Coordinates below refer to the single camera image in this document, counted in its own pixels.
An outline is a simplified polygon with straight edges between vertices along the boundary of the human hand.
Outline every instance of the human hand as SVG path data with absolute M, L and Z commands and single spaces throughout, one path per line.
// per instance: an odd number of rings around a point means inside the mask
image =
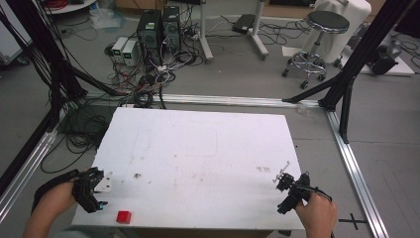
M 308 204 L 299 201 L 296 213 L 306 230 L 307 238 L 327 238 L 331 236 L 337 221 L 337 205 L 326 197 L 311 192 Z
M 47 191 L 28 219 L 23 237 L 48 237 L 53 221 L 76 203 L 72 190 L 73 182 L 69 181 Z

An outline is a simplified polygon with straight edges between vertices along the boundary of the concrete floor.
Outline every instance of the concrete floor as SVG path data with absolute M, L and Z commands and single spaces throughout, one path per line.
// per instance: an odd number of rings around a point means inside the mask
M 86 12 L 63 15 L 58 24 L 77 23 L 87 18 Z M 224 21 L 213 19 L 208 26 Z M 284 22 L 274 21 L 278 25 Z M 129 36 L 136 30 L 137 22 L 127 21 L 116 31 L 89 29 L 90 23 L 77 26 L 79 36 L 93 41 L 85 41 L 71 36 L 64 40 L 69 50 L 91 75 L 109 82 L 107 75 L 112 72 L 109 58 L 103 54 L 105 47 L 115 42 L 118 36 Z M 304 36 L 289 40 L 287 46 L 299 47 Z M 287 58 L 281 54 L 281 46 L 267 46 L 270 55 L 262 61 L 257 54 L 238 56 L 220 47 L 235 52 L 255 51 L 250 39 L 246 37 L 228 40 L 209 39 L 215 55 L 213 62 L 195 67 L 185 67 L 175 72 L 174 81 L 163 93 L 185 95 L 240 96 L 257 98 L 287 98 L 301 92 L 299 84 L 302 73 L 291 71 L 287 78 L 281 77 Z M 407 54 L 401 56 L 414 71 L 420 71 L 410 62 Z M 329 68 L 329 75 L 337 73 Z M 0 133 L 0 173 L 13 161 L 26 140 L 45 116 L 48 89 L 41 82 L 33 67 L 14 65 L 0 71 L 1 106 Z M 312 80 L 310 86 L 317 85 Z M 82 82 L 84 88 L 97 91 Z M 367 186 L 374 199 L 389 237 L 417 237 L 420 233 L 420 76 L 373 76 L 360 74 L 354 85 L 352 108 L 349 122 L 349 140 Z M 312 96 L 320 99 L 325 92 Z M 339 204 L 339 218 L 366 219 L 353 192 L 350 180 L 340 160 L 333 132 L 321 109 L 297 111 L 293 109 L 238 108 L 170 105 L 173 109 L 241 111 L 248 113 L 273 113 L 286 115 L 296 153 L 301 161 L 301 169 L 310 172 L 314 184 L 329 190 Z M 74 169 L 89 167 L 95 152 L 89 151 L 74 165 Z M 51 157 L 50 166 L 59 168 L 72 154 L 65 147 L 58 147 Z M 20 237 L 27 217 L 30 214 L 35 189 L 49 178 L 36 171 L 28 186 L 22 192 L 9 214 L 0 224 L 0 234 L 4 237 Z M 60 217 L 52 233 L 68 226 L 74 209 Z M 352 223 L 338 223 L 337 237 L 368 237 L 368 226 L 359 224 L 358 230 Z M 302 237 L 301 232 L 292 234 Z

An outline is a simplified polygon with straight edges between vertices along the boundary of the electronic equipment box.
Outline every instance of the electronic equipment box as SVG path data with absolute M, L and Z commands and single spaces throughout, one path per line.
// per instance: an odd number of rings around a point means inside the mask
M 126 66 L 136 66 L 140 61 L 140 51 L 136 40 L 129 40 L 123 50 Z
M 115 45 L 112 47 L 112 55 L 114 62 L 124 63 L 123 49 L 129 39 L 126 37 L 120 37 Z
M 142 58 L 145 66 L 161 65 L 164 53 L 163 24 L 161 11 L 147 9 L 143 12 L 137 28 L 137 35 L 141 45 Z
M 163 8 L 163 32 L 166 42 L 166 51 L 175 53 L 181 50 L 179 7 Z

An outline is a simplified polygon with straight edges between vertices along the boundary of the stool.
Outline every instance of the stool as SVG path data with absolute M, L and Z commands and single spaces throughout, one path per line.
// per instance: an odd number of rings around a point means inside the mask
M 350 26 L 349 21 L 345 17 L 337 13 L 327 11 L 311 12 L 305 18 L 305 21 L 311 28 L 320 31 L 318 39 L 314 43 L 314 46 L 309 54 L 306 52 L 298 52 L 294 54 L 293 57 L 287 61 L 287 68 L 282 74 L 282 76 L 287 76 L 290 65 L 295 65 L 305 71 L 307 73 L 306 80 L 300 84 L 302 89 L 305 89 L 308 86 L 308 79 L 311 73 L 319 73 L 318 80 L 320 81 L 323 81 L 326 78 L 326 64 L 322 57 L 317 55 L 317 49 L 321 45 L 324 33 L 343 34 L 347 32 Z

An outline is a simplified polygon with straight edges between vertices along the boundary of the red block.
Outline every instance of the red block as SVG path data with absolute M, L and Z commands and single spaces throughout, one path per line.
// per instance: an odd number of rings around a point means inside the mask
M 130 224 L 131 212 L 130 211 L 118 211 L 117 222 L 121 224 Z

